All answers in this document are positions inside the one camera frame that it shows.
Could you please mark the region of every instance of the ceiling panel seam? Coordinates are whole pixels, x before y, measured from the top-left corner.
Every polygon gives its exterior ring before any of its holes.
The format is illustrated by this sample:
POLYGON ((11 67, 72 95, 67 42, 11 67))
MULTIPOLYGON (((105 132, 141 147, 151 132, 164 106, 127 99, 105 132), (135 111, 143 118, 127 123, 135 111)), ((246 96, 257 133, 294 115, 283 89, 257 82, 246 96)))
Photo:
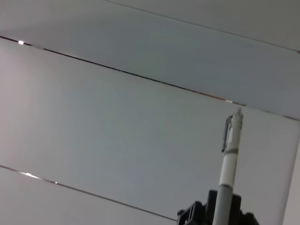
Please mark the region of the ceiling panel seam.
POLYGON ((32 178, 35 178, 35 179, 38 179, 38 180, 47 182, 47 183, 51 183, 51 184, 54 184, 54 185, 58 185, 58 186, 61 186, 61 187, 64 187, 64 188, 68 188, 68 189, 71 189, 71 190, 74 190, 74 191, 78 191, 78 192, 82 192, 82 193, 85 193, 85 194, 88 194, 88 195, 92 195, 92 196, 95 196, 95 197, 98 197, 98 198, 102 198, 102 199, 105 199, 105 200, 108 200, 108 201, 111 201, 111 202, 114 202, 114 203, 118 203, 118 204, 121 204, 121 205, 130 207, 130 208, 135 209, 135 210, 147 212, 147 213, 149 213, 149 214, 152 214, 152 215, 155 215, 155 216, 158 216, 158 217, 162 217, 162 218, 165 218, 165 219, 177 221, 176 219, 173 219, 173 218, 170 218, 170 217, 166 217, 166 216, 164 216, 164 215, 161 215, 161 214, 158 214, 158 213, 155 213, 155 212, 152 212, 152 211, 144 210, 144 209, 142 209, 142 208, 138 208, 138 207, 136 207, 136 206, 129 205, 129 204, 126 204, 126 203, 123 203, 123 202, 119 202, 119 201, 116 201, 116 200, 111 199, 111 198, 107 198, 107 197, 104 197, 104 196, 101 196, 101 195, 93 194, 93 193, 91 193, 91 192, 84 191, 84 190, 81 190, 81 189, 77 189, 77 188, 75 188, 75 187, 71 187, 71 186, 68 186, 68 185, 64 185, 64 184, 61 184, 61 183, 58 183, 58 182, 55 182, 55 181, 52 181, 52 180, 48 180, 48 179, 45 179, 45 178, 40 178, 40 177, 34 176, 34 175, 32 175, 31 173, 28 173, 28 172, 21 172, 21 171, 19 171, 19 170, 16 170, 16 169, 13 169, 13 168, 4 166, 4 165, 0 165, 0 168, 6 169, 6 170, 10 170, 10 171, 13 171, 13 172, 22 174, 22 175, 26 175, 26 176, 29 176, 29 177, 32 177, 32 178))
MULTIPOLYGON (((14 39, 11 39, 11 38, 8 38, 8 37, 4 37, 4 36, 0 36, 0 38, 5 39, 5 40, 9 40, 9 41, 13 41, 13 42, 16 42, 16 43, 19 42, 18 40, 14 40, 14 39)), ((158 83, 163 83, 163 84, 175 87, 175 88, 180 88, 180 89, 183 89, 183 90, 195 92, 197 94, 208 96, 210 98, 215 98, 215 99, 218 99, 218 100, 221 100, 221 101, 226 101, 226 102, 230 102, 230 103, 233 103, 233 104, 236 104, 236 105, 241 105, 241 106, 247 106, 246 104, 243 104, 243 103, 233 102, 231 100, 228 100, 228 99, 225 99, 225 98, 222 98, 222 97, 217 97, 217 96, 206 94, 206 93, 203 93, 203 92, 200 92, 200 91, 183 88, 183 87, 180 87, 180 86, 177 86, 177 85, 174 85, 174 84, 170 84, 170 83, 166 83, 166 82, 163 82, 163 81, 155 80, 155 79, 152 79, 152 78, 149 78, 149 77, 145 77, 145 76, 142 76, 142 75, 130 73, 128 71, 124 71, 124 70, 120 70, 120 69, 117 69, 117 68, 113 68, 113 67, 106 66, 106 65, 103 65, 103 64, 100 64, 100 63, 96 63, 96 62, 93 62, 93 61, 81 59, 81 58, 78 58, 78 57, 75 57, 75 56, 71 56, 71 55, 68 55, 68 54, 61 53, 61 52, 53 51, 53 50, 50 50, 50 49, 47 49, 47 48, 43 48, 43 47, 40 47, 40 46, 36 46, 36 45, 32 45, 32 44, 29 44, 29 43, 23 42, 23 45, 28 45, 28 46, 31 46, 31 47, 34 47, 34 48, 38 48, 38 49, 45 50, 45 51, 48 51, 48 52, 52 52, 52 53, 55 53, 55 54, 67 56, 69 58, 73 58, 73 59, 76 59, 76 60, 80 60, 80 61, 84 61, 84 62, 87 62, 87 63, 91 63, 91 64, 94 64, 94 65, 97 65, 97 66, 105 67, 105 68, 108 68, 108 69, 113 69, 113 70, 116 70, 116 71, 119 71, 119 72, 122 72, 122 73, 125 73, 125 74, 130 74, 130 75, 137 76, 137 77, 140 77, 140 78, 144 78, 144 79, 147 79, 147 80, 155 81, 155 82, 158 82, 158 83)), ((282 116, 282 117, 285 117, 285 118, 288 118, 288 119, 291 119, 291 120, 300 121, 300 119, 294 118, 294 117, 291 117, 291 116, 281 115, 281 114, 278 114, 278 113, 274 113, 274 112, 270 112, 270 111, 262 110, 262 109, 258 109, 258 110, 263 111, 265 113, 271 113, 271 114, 279 115, 279 116, 282 116)))

